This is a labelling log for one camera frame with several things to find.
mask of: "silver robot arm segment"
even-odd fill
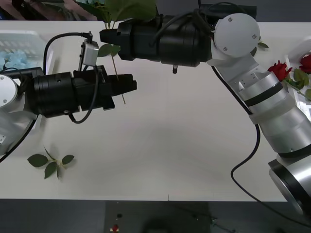
[[[259,40],[256,21],[246,14],[219,20],[211,43],[212,59],[223,79],[253,113],[265,138],[279,154],[269,174],[301,213],[311,215],[311,122],[297,108],[274,73],[261,68],[250,51]]]

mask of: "red rose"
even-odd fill
[[[300,69],[304,72],[310,73],[311,72],[311,56],[308,55],[300,60],[300,63],[302,66],[300,66]]]
[[[286,76],[289,74],[289,72],[292,70],[292,68],[289,68],[287,71],[286,71],[286,67],[287,65],[285,63],[280,63],[280,61],[278,62],[278,64],[274,64],[274,66],[270,67],[268,69],[269,72],[273,72],[277,79],[279,81],[282,81],[286,78]]]

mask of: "black cable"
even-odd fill
[[[24,141],[24,139],[27,137],[27,135],[30,133],[30,131],[33,129],[35,125],[36,120],[33,120],[25,132],[25,134],[22,136],[22,138],[4,155],[0,158],[0,163],[3,162],[12,152]]]
[[[217,224],[217,223],[212,223],[212,226],[213,226],[213,227],[218,227],[218,228],[220,228],[220,229],[222,229],[223,231],[228,232],[228,233],[237,233],[235,230],[230,230],[230,229],[228,229],[228,228],[226,228],[226,227],[223,227],[223,226],[221,226],[221,225],[219,225],[219,224]]]
[[[180,20],[182,17],[185,16],[189,16],[192,14],[192,11],[189,12],[185,12],[179,15],[174,16],[170,21],[168,21],[154,36],[153,41],[149,43],[149,45],[151,47],[153,47],[156,43],[156,41],[160,38],[160,36],[162,36],[162,34],[164,33],[164,31],[171,26],[173,23],[175,23],[176,21]]]
[[[235,6],[235,7],[238,8],[240,11],[242,11],[242,13],[247,14],[247,12],[246,12],[243,8],[241,8],[239,5],[234,4],[234,3],[231,3],[231,2],[228,2],[228,1],[222,1],[222,2],[218,2],[218,3],[212,4],[211,6],[209,6],[208,9],[210,10],[211,7],[217,6],[217,5],[222,5],[222,4],[227,4],[227,5]]]
[[[95,106],[95,102],[96,102],[96,98],[97,98],[97,93],[98,93],[99,78],[98,78],[98,69],[97,69],[97,67],[94,67],[94,70],[95,70],[95,75],[96,75],[94,95],[93,95],[93,99],[92,99],[91,105],[90,105],[90,107],[88,109],[88,112],[87,112],[86,116],[82,120],[77,121],[74,118],[73,114],[69,114],[69,118],[75,124],[81,124],[81,123],[85,122],[88,119],[88,117],[91,115],[91,113],[93,111],[93,108]]]
[[[246,107],[246,105],[242,102],[242,100],[238,97],[238,95],[231,89],[231,87],[223,80],[223,78],[220,76],[220,74],[218,73],[218,71],[216,70],[215,67],[212,67],[214,73],[216,74],[216,76],[218,77],[218,79],[225,85],[225,87],[230,91],[230,93],[234,96],[234,98],[239,102],[239,104],[243,107],[243,109],[249,114],[251,115],[252,112]],[[266,207],[267,209],[269,209],[270,211],[272,211],[273,213],[285,218],[286,220],[289,220],[291,222],[297,223],[301,226],[304,227],[308,227],[311,228],[311,225],[299,222],[297,220],[294,220],[290,217],[287,217],[286,215],[280,213],[279,211],[273,209],[272,207],[270,207],[269,205],[265,204],[264,202],[262,202],[261,200],[259,200],[258,198],[256,198],[255,196],[253,196],[251,193],[249,193],[245,188],[243,188],[234,178],[234,172],[241,167],[242,165],[244,165],[245,163],[247,163],[251,158],[253,158],[253,156],[255,155],[255,153],[258,150],[259,144],[260,144],[260,129],[258,125],[255,125],[256,127],[256,134],[257,134],[257,139],[256,139],[256,144],[255,147],[253,149],[253,151],[250,153],[250,155],[244,159],[242,162],[240,162],[238,165],[236,165],[232,170],[231,170],[231,179],[233,180],[233,182],[244,192],[246,193],[248,196],[250,196],[252,199],[254,199],[255,201],[257,201],[258,203],[260,203],[261,205],[263,205],[264,207]]]
[[[57,36],[53,37],[51,40],[48,41],[47,45],[45,46],[44,55],[43,55],[43,73],[45,75],[46,75],[46,72],[47,72],[48,51],[49,51],[49,47],[50,47],[51,43],[53,43],[55,40],[57,40],[59,38],[66,37],[66,36],[82,36],[82,37],[86,37],[86,33],[64,33],[64,34],[57,35]]]

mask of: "leaf sprig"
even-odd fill
[[[304,88],[304,86],[309,86],[309,77],[308,74],[300,69],[294,70],[294,80],[291,79],[291,77],[288,75],[284,81],[287,85],[292,87],[297,91],[298,94],[304,96],[307,100],[311,101],[311,89],[307,89],[306,92],[303,94],[301,92],[301,89]]]
[[[258,46],[259,48],[261,48],[261,49],[268,49],[268,48],[269,48],[268,45],[266,45],[265,43],[262,42],[261,36],[259,37],[259,42],[257,43],[257,46]],[[257,47],[255,47],[255,48],[251,51],[251,55],[252,55],[252,56],[255,56],[256,52],[257,52]]]
[[[62,161],[59,161],[51,156],[51,154],[44,148],[47,155],[50,157],[48,159],[46,156],[42,154],[34,154],[30,156],[27,160],[34,167],[42,167],[48,164],[44,170],[44,179],[50,177],[53,173],[56,172],[57,178],[60,176],[60,168],[63,167],[66,169],[67,164],[71,163],[74,159],[73,155],[66,155]]]

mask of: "green plant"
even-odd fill
[[[265,43],[262,42],[261,36],[259,37],[259,42],[258,42],[257,46],[258,46],[259,48],[261,48],[261,49],[268,49],[268,48],[269,48],[269,46],[267,46]],[[257,47],[255,47],[255,48],[251,51],[251,55],[252,55],[252,56],[255,56],[256,52],[257,52]]]
[[[44,170],[44,179],[50,177],[55,171],[57,178],[59,179],[60,174],[60,167],[66,169],[66,165],[72,162],[74,156],[73,155],[66,155],[62,161],[58,161],[57,159],[53,158],[50,153],[44,148],[45,152],[48,154],[50,159],[42,154],[34,154],[30,156],[27,160],[28,162],[34,167],[42,167],[48,164]]]
[[[311,100],[311,89],[307,89],[303,94],[300,90],[304,88],[304,86],[309,87],[309,77],[308,74],[300,69],[294,70],[294,80],[288,75],[283,82],[286,82],[287,85],[292,87],[297,91],[298,94],[304,96],[307,100]]]
[[[150,20],[156,16],[156,0],[76,0],[84,10],[96,16],[104,22],[105,29],[111,30],[115,23],[128,18]],[[121,50],[117,45],[103,45],[99,50],[98,57],[111,55],[114,70],[118,77],[114,56]]]

